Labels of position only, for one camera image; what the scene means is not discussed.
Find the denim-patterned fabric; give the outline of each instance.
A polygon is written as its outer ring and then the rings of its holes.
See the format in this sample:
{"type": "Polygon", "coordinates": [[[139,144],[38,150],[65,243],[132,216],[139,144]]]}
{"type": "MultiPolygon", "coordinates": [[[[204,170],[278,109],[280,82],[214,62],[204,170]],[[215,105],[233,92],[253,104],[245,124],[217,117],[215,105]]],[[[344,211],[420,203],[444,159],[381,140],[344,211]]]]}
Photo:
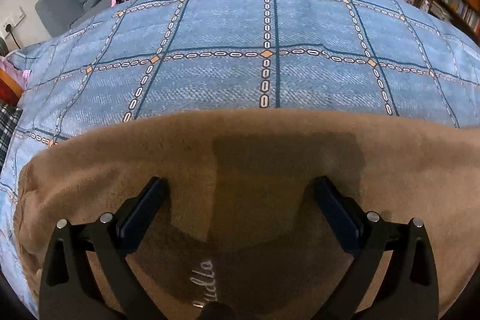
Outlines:
{"type": "Polygon", "coordinates": [[[12,218],[20,170],[49,145],[99,126],[215,108],[479,123],[479,48],[398,0],[135,0],[12,62],[32,73],[0,175],[0,260],[33,312],[12,218]]]}

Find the bookshelf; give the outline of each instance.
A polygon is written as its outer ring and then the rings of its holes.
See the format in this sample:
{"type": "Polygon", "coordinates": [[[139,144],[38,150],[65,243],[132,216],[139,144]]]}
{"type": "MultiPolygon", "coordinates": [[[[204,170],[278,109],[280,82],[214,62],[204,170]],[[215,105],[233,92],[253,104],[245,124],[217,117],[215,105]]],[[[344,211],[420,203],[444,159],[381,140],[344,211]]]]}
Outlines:
{"type": "Polygon", "coordinates": [[[452,24],[480,43],[480,0],[437,0],[452,15],[452,24]]]}

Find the plaid cloth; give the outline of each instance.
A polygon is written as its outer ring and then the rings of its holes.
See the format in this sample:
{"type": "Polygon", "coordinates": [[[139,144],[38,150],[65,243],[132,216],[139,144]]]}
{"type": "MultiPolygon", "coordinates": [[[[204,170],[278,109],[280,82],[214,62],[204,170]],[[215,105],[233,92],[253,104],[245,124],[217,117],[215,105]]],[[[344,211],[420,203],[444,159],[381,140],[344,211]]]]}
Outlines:
{"type": "Polygon", "coordinates": [[[0,100],[0,171],[7,156],[10,140],[22,115],[22,109],[0,100]]]}

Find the black cable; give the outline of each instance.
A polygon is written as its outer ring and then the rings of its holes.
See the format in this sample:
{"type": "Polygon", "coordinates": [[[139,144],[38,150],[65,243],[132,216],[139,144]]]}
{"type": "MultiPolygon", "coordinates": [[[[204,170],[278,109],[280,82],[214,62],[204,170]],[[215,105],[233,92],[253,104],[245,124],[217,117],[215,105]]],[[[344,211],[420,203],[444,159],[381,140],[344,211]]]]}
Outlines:
{"type": "Polygon", "coordinates": [[[7,33],[10,33],[11,34],[11,37],[14,39],[13,41],[15,41],[15,44],[17,44],[17,47],[18,49],[20,49],[20,45],[18,45],[18,42],[17,40],[15,39],[15,36],[14,36],[14,33],[13,33],[13,29],[11,27],[11,24],[7,24],[7,26],[5,26],[5,30],[7,33]]]}

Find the brown towel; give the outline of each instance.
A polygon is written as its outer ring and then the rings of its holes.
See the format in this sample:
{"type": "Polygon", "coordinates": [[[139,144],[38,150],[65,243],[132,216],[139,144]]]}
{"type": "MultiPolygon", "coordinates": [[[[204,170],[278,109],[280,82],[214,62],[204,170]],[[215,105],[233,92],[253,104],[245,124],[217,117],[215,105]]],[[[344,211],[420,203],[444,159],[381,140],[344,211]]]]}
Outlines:
{"type": "Polygon", "coordinates": [[[14,230],[33,293],[56,221],[116,211],[153,175],[168,179],[171,202],[128,260],[172,320],[194,319],[193,304],[215,296],[261,319],[309,320],[351,262],[313,201],[318,175],[385,219],[423,219],[442,311],[480,259],[480,130],[342,112],[186,112],[99,128],[24,167],[14,230]]]}

